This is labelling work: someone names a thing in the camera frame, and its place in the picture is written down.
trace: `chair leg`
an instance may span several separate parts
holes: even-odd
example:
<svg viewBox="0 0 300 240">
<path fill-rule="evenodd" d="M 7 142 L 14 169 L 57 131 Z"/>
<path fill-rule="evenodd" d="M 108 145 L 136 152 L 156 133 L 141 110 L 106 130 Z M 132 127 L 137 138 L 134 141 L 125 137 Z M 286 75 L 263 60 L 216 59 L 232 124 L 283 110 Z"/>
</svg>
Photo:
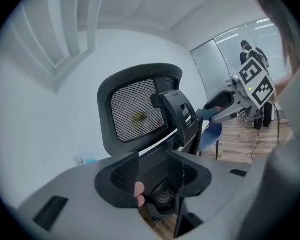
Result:
<svg viewBox="0 0 300 240">
<path fill-rule="evenodd" d="M 216 142 L 215 160 L 218 160 L 218 152 L 219 152 L 219 140 Z"/>
</svg>

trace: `frosted glass panel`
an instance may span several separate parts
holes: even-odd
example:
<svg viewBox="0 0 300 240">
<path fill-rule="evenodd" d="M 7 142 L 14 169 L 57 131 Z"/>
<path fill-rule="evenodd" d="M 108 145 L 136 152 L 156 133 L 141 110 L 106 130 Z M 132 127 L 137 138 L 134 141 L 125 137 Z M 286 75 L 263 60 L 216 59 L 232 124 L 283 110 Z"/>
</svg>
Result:
<svg viewBox="0 0 300 240">
<path fill-rule="evenodd" d="M 240 53 L 243 51 L 241 42 L 247 40 L 252 46 L 256 46 L 253 37 L 245 26 L 239 26 L 231 31 L 223 33 L 215 38 L 231 76 L 241 67 Z"/>
<path fill-rule="evenodd" d="M 288 73 L 289 66 L 285 64 L 281 35 L 277 27 L 270 20 L 246 24 L 246 27 L 257 43 L 257 47 L 263 50 L 269 60 L 268 71 L 272 80 L 276 81 L 284 77 Z"/>
<path fill-rule="evenodd" d="M 214 40 L 191 52 L 209 98 L 230 79 L 225 60 Z"/>
</svg>

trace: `standing person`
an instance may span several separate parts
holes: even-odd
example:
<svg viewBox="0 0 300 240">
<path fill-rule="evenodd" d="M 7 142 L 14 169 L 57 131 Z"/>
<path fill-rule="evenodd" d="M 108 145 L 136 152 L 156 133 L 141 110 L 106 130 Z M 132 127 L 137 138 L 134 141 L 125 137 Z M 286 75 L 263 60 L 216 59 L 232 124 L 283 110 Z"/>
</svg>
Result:
<svg viewBox="0 0 300 240">
<path fill-rule="evenodd" d="M 241 65 L 245 64 L 246 61 L 249 59 L 247 58 L 247 55 L 249 51 L 254 50 L 260 55 L 262 55 L 262 59 L 264 62 L 261 61 L 261 65 L 265 68 L 265 70 L 268 72 L 268 68 L 270 67 L 269 61 L 265 53 L 259 49 L 258 47 L 252 48 L 251 45 L 246 41 L 243 40 L 241 42 L 241 48 L 243 52 L 240 53 L 240 61 Z M 263 122 L 264 127 L 269 127 L 271 123 L 271 117 L 272 117 L 272 105 L 269 102 L 266 102 L 263 107 L 260 109 L 261 118 L 255 119 L 252 123 L 253 127 L 260 130 Z"/>
</svg>

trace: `chair seat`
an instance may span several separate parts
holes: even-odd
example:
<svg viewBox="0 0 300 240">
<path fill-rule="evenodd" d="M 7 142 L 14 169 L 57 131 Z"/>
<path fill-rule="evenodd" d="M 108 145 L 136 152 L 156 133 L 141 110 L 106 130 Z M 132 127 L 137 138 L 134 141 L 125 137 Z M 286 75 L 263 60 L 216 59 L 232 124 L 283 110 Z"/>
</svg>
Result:
<svg viewBox="0 0 300 240">
<path fill-rule="evenodd" d="M 206 148 L 216 143 L 222 136 L 222 124 L 212 123 L 201 135 L 198 151 L 202 152 Z"/>
</svg>

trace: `black and white marker board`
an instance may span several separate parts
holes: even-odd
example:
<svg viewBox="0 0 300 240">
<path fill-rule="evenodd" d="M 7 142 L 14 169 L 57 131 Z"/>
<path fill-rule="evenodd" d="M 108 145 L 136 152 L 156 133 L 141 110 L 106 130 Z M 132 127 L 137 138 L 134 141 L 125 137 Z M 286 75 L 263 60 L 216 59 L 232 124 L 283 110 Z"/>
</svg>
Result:
<svg viewBox="0 0 300 240">
<path fill-rule="evenodd" d="M 267 71 L 251 57 L 237 72 L 248 97 L 260 109 L 275 92 Z"/>
</svg>

